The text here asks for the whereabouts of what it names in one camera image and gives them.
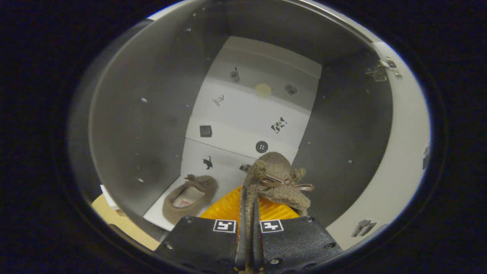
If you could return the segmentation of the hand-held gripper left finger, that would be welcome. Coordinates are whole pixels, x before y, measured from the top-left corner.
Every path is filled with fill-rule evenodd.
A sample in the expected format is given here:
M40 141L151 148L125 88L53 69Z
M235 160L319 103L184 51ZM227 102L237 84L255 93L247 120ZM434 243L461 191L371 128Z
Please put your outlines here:
M246 269L246 225L238 187L200 217L184 216L155 253L173 263L204 274L233 274Z

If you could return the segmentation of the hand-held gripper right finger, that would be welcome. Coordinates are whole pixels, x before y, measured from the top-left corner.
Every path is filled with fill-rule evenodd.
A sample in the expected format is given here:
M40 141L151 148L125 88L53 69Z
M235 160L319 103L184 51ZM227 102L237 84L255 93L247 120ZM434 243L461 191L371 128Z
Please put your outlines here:
M256 274L299 274L343 252L314 217L260 220L254 201L252 271Z

